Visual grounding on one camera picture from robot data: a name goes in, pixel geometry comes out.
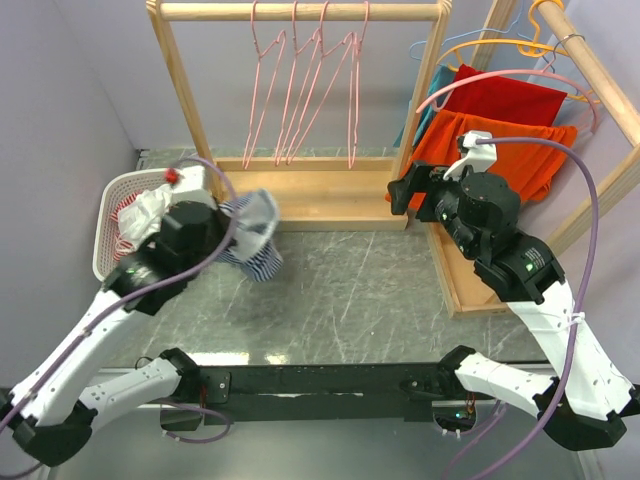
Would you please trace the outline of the blue white striped tank top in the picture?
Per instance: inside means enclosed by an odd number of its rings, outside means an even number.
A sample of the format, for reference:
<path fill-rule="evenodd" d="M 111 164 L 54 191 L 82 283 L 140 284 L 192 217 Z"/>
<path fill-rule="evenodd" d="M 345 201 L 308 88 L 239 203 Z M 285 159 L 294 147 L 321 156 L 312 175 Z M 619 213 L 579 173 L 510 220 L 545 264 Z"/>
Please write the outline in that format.
<path fill-rule="evenodd" d="M 238 224 L 229 245 L 216 262 L 238 267 L 256 282 L 272 279 L 283 265 L 283 258 L 275 247 L 273 237 L 280 221 L 279 207 L 265 189 L 241 195 L 238 199 L 220 205 L 220 210 L 231 216 L 238 211 Z"/>

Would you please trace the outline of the red white striped tank top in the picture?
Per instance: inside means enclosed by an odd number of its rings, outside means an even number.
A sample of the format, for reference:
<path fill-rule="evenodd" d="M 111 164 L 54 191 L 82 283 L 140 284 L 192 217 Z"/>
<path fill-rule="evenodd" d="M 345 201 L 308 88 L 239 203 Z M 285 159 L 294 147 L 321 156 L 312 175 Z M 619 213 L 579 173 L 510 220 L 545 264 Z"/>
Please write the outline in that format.
<path fill-rule="evenodd" d="M 113 255 L 114 260 L 120 260 L 134 249 L 134 243 L 131 240 L 130 233 L 131 221 L 122 217 L 120 213 L 133 204 L 139 194 L 140 192 L 134 192 L 126 196 L 116 205 L 114 211 L 109 215 L 109 218 L 117 225 Z"/>

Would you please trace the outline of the pink wire hanger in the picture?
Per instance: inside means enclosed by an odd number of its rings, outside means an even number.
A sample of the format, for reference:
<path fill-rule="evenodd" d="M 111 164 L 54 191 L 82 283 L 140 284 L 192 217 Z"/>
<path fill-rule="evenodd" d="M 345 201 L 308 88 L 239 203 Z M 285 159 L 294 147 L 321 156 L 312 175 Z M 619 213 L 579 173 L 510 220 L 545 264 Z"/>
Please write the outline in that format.
<path fill-rule="evenodd" d="M 281 59 L 287 45 L 287 33 L 280 30 L 265 45 L 260 44 L 257 34 L 257 7 L 259 2 L 252 3 L 250 27 L 253 46 L 256 52 L 256 67 L 248 121 L 248 132 L 242 156 L 242 168 L 248 169 L 261 135 L 266 112 L 278 77 Z"/>

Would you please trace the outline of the pink hanger of blue top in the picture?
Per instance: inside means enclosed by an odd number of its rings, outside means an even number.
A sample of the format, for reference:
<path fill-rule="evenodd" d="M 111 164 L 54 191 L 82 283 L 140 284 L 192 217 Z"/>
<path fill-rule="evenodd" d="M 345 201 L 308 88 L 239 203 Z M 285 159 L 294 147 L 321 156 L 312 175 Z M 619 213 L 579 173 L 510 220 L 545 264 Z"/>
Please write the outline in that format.
<path fill-rule="evenodd" d="M 358 130 L 360 120 L 360 64 L 362 44 L 366 36 L 369 22 L 370 4 L 364 2 L 365 15 L 362 29 L 359 33 L 354 32 L 351 42 L 351 69 L 349 77 L 349 110 L 348 110 L 348 133 L 347 133 L 347 165 L 351 170 L 356 162 L 358 148 Z"/>

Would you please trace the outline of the pink hanger of striped top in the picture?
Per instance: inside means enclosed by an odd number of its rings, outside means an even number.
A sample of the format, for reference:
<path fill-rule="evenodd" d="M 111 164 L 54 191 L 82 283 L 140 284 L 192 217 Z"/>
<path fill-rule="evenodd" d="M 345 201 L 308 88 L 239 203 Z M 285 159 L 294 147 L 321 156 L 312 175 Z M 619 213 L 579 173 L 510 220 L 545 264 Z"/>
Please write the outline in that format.
<path fill-rule="evenodd" d="M 321 45 L 320 33 L 318 29 L 315 29 L 313 33 L 304 41 L 300 41 L 298 38 L 297 29 L 297 12 L 298 1 L 294 1 L 291 11 L 291 33 L 292 33 L 292 45 L 293 45 L 293 59 L 291 63 L 291 70 L 289 74 L 289 80 L 287 85 L 287 92 L 285 98 L 285 104 L 283 108 L 283 115 L 281 119 L 280 132 L 274 151 L 275 165 L 280 166 L 286 163 L 287 151 L 289 147 L 289 138 L 294 126 L 294 122 L 298 115 L 298 110 L 302 102 L 302 95 L 305 93 L 307 83 L 309 81 L 309 75 L 311 67 L 313 66 L 318 50 Z M 306 73 L 302 79 L 302 83 L 296 86 L 296 82 L 299 80 L 301 73 L 300 62 L 302 56 L 305 53 L 309 53 L 309 61 L 307 65 Z"/>

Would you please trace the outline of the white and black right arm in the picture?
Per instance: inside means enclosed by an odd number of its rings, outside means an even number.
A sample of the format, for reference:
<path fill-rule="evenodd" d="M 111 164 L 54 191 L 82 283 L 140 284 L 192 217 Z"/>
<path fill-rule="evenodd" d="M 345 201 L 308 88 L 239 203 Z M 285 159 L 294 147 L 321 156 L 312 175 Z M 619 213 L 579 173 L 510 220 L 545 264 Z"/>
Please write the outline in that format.
<path fill-rule="evenodd" d="M 527 373 L 458 346 L 439 362 L 431 392 L 450 398 L 482 393 L 535 418 L 549 412 L 545 433 L 571 451 L 614 446 L 626 432 L 624 417 L 639 412 L 639 388 L 612 364 L 577 310 L 550 248 L 518 228 L 519 195 L 498 175 L 465 168 L 452 179 L 444 167 L 424 162 L 390 182 L 388 194 L 394 215 L 424 196 L 417 219 L 443 226 L 554 369 Z"/>

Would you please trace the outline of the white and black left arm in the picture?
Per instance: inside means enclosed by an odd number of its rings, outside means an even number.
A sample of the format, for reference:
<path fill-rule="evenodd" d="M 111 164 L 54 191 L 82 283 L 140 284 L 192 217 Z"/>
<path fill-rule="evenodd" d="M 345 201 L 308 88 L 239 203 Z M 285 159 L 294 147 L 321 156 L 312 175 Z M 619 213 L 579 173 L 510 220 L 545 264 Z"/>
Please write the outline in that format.
<path fill-rule="evenodd" d="M 178 348 L 112 381 L 91 381 L 127 334 L 234 244 L 237 224 L 235 211 L 182 201 L 164 215 L 158 232 L 120 259 L 67 337 L 27 378 L 1 393 L 1 426 L 12 430 L 25 454 L 59 466 L 138 406 L 197 395 L 200 368 Z"/>

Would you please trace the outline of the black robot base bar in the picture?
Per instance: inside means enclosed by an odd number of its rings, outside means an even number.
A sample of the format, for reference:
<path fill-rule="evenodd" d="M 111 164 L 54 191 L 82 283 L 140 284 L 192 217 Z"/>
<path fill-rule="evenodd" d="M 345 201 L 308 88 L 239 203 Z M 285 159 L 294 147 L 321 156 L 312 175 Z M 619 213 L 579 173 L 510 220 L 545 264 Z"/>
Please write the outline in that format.
<path fill-rule="evenodd" d="M 202 366 L 168 398 L 232 422 L 400 418 L 432 420 L 432 404 L 486 394 L 465 391 L 435 363 Z"/>

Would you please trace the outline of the large pink plastic hanger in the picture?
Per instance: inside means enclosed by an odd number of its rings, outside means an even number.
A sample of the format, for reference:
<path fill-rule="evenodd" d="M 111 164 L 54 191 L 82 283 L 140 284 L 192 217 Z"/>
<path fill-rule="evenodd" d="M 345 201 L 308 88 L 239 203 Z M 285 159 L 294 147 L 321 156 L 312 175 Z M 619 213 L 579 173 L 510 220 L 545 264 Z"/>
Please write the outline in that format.
<path fill-rule="evenodd" d="M 589 130 L 596 130 L 598 107 L 591 93 L 582 85 L 553 73 L 548 68 L 480 72 L 462 65 L 454 81 L 432 92 L 416 112 L 420 114 L 425 109 L 435 112 L 445 109 L 521 125 L 552 125 L 568 94 L 536 83 L 516 80 L 516 75 L 550 79 L 574 88 L 579 92 L 578 99 L 589 105 Z"/>

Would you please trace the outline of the orange plastic hanger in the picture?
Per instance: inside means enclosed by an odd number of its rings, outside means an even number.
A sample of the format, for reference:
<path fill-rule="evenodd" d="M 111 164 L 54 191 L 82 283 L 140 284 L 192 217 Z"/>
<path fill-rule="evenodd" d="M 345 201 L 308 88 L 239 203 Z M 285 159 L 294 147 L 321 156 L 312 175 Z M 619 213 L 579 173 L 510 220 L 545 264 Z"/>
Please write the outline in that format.
<path fill-rule="evenodd" d="M 450 54 L 454 53 L 458 63 L 462 64 L 464 63 L 461 55 L 459 54 L 459 50 L 462 48 L 466 48 L 466 47 L 470 47 L 470 46 L 485 46 L 485 45 L 498 45 L 498 44 L 505 44 L 505 45 L 516 45 L 518 48 L 518 51 L 521 55 L 525 56 L 525 57 L 530 57 L 530 58 L 543 58 L 543 60 L 546 61 L 545 55 L 549 52 L 551 52 L 554 56 L 554 59 L 551 60 L 550 62 L 547 62 L 547 65 L 545 68 L 547 69 L 551 69 L 553 70 L 551 67 L 553 65 L 553 63 L 555 62 L 555 58 L 556 55 L 558 53 L 560 53 L 561 55 L 564 56 L 569 56 L 566 52 L 565 53 L 561 53 L 558 51 L 557 47 L 549 47 L 548 45 L 543 45 L 541 43 L 537 43 L 537 41 L 539 40 L 539 36 L 540 36 L 540 31 L 541 31 L 541 27 L 538 24 L 538 22 L 536 21 L 536 19 L 534 18 L 534 10 L 535 8 L 537 8 L 540 4 L 544 3 L 546 1 L 534 1 L 532 6 L 529 8 L 528 10 L 528 20 L 531 23 L 531 25 L 534 27 L 534 35 L 532 39 L 529 38 L 525 38 L 522 35 L 520 35 L 519 38 L 517 39 L 505 39 L 505 38 L 488 38 L 488 39 L 477 39 L 477 40 L 472 40 L 472 41 L 468 41 L 468 42 L 463 42 L 460 43 L 452 48 L 450 48 L 449 50 L 447 50 L 445 53 L 443 53 L 440 58 L 438 59 L 438 62 L 442 61 L 443 59 L 445 59 L 447 56 L 449 56 Z M 575 100 L 575 101 L 580 101 L 580 102 L 587 102 L 587 100 L 593 100 L 592 97 L 590 97 L 589 95 L 594 93 L 593 90 L 589 90 L 589 91 L 584 91 L 584 90 L 580 90 L 578 87 L 574 87 L 576 89 L 576 92 L 582 92 L 587 94 L 587 96 L 585 95 L 568 95 L 568 98 Z"/>

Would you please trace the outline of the white perforated laundry basket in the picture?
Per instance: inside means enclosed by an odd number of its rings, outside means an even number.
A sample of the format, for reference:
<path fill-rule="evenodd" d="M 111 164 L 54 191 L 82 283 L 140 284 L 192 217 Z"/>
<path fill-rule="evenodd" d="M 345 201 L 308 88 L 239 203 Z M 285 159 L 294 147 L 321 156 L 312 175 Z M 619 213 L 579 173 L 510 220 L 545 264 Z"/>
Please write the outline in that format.
<path fill-rule="evenodd" d="M 105 187 L 97 220 L 92 261 L 94 276 L 99 281 L 103 281 L 117 263 L 117 260 L 113 259 L 117 225 L 109 215 L 129 194 L 154 190 L 166 184 L 165 170 L 166 168 L 157 168 L 126 173 L 116 177 Z M 211 200 L 204 204 L 214 207 L 215 201 L 211 196 Z"/>

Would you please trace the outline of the small wooden clothes rack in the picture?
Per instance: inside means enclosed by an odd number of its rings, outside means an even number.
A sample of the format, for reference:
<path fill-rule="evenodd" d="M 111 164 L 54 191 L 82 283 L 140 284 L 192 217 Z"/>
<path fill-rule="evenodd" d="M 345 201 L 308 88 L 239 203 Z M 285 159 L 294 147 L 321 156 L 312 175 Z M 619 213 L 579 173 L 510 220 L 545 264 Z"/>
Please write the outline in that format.
<path fill-rule="evenodd" d="M 401 231 L 406 215 L 394 216 L 384 199 L 383 188 L 394 179 L 410 157 L 410 142 L 419 116 L 419 101 L 426 94 L 434 73 L 440 42 L 446 33 L 452 4 L 435 1 L 426 4 L 338 3 L 203 3 L 149 1 L 146 4 L 153 30 L 163 54 L 171 81 L 198 154 L 211 156 L 196 102 L 190 88 L 172 23 L 178 21 L 233 22 L 251 25 L 267 21 L 303 21 L 316 23 L 307 42 L 298 40 L 296 28 L 280 31 L 267 45 L 256 44 L 257 63 L 262 65 L 270 53 L 276 55 L 274 71 L 264 96 L 252 94 L 248 134 L 241 158 L 224 158 L 221 165 L 242 190 L 269 189 L 281 209 L 281 227 L 285 231 Z M 354 21 L 363 25 L 349 33 L 339 44 L 329 47 L 324 26 L 328 22 Z M 360 123 L 361 51 L 366 26 L 372 22 L 428 22 L 431 25 L 420 63 L 402 137 L 395 158 L 364 157 L 358 152 Z M 285 72 L 282 58 L 293 50 L 287 74 L 282 118 L 274 152 L 258 157 L 255 148 L 264 118 L 272 103 L 279 75 Z M 348 72 L 347 149 L 343 157 L 302 157 L 300 148 L 315 123 L 332 88 L 318 88 L 321 74 L 327 72 L 333 53 L 340 57 L 330 75 L 338 78 Z"/>

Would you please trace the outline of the large wooden clothes rack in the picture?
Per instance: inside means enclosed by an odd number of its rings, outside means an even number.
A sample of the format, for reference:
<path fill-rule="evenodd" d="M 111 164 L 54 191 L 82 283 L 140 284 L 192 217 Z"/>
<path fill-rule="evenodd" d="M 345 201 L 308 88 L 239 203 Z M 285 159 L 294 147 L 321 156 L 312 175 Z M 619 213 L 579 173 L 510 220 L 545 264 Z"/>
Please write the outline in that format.
<path fill-rule="evenodd" d="M 562 93 L 514 80 L 516 70 L 475 71 L 464 67 L 453 83 L 427 91 L 426 75 L 434 72 L 436 45 L 452 4 L 440 4 L 439 19 L 423 55 L 418 85 L 408 121 L 455 92 L 468 104 L 441 110 L 415 148 L 404 146 L 394 167 L 395 184 L 408 190 L 404 207 L 425 222 L 436 270 L 450 316 L 503 313 L 507 307 L 474 272 L 481 235 L 457 218 L 454 184 L 443 174 L 461 169 L 462 160 L 489 174 L 491 194 L 507 196 L 507 218 L 515 219 L 516 205 L 549 195 L 553 176 L 561 169 L 579 136 L 576 126 L 556 126 L 553 120 Z M 563 253 L 586 232 L 593 214 L 602 216 L 639 184 L 639 114 L 588 47 L 564 13 L 561 1 L 534 1 L 530 23 L 540 14 L 551 30 L 567 40 L 562 55 L 569 57 L 589 83 L 583 98 L 592 116 L 589 131 L 597 127 L 598 98 L 632 145 L 631 153 L 596 188 L 598 204 L 584 201 L 550 237 L 549 246 Z"/>

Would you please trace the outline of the orange shirt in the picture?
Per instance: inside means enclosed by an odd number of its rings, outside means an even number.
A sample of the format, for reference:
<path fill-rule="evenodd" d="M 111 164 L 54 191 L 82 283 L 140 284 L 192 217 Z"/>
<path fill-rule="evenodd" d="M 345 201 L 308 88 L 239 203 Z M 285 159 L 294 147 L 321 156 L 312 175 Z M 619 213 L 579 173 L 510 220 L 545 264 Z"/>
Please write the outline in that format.
<path fill-rule="evenodd" d="M 457 120 L 456 113 L 447 118 L 445 111 L 440 111 L 411 159 L 433 165 L 452 165 L 460 158 L 457 138 L 471 131 L 462 132 L 460 125 L 466 126 L 466 122 Z M 574 126 L 539 127 L 493 121 L 484 126 L 486 130 L 477 131 L 490 132 L 494 138 L 535 137 L 566 147 L 572 147 L 578 135 L 578 129 Z M 566 155 L 561 151 L 538 144 L 498 144 L 496 148 L 497 161 L 489 171 L 502 176 L 509 187 L 519 194 L 523 204 L 541 201 L 549 194 L 552 178 L 566 160 Z"/>

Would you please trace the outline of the red shirt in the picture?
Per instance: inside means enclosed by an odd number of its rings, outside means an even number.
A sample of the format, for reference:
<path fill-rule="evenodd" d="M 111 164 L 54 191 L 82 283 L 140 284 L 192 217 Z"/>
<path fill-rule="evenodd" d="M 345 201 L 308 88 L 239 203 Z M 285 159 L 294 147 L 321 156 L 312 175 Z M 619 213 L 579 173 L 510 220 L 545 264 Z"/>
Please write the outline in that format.
<path fill-rule="evenodd" d="M 447 118 L 457 114 L 462 132 L 486 130 L 489 121 L 550 127 L 567 96 L 566 92 L 496 76 L 458 87 L 438 98 Z"/>

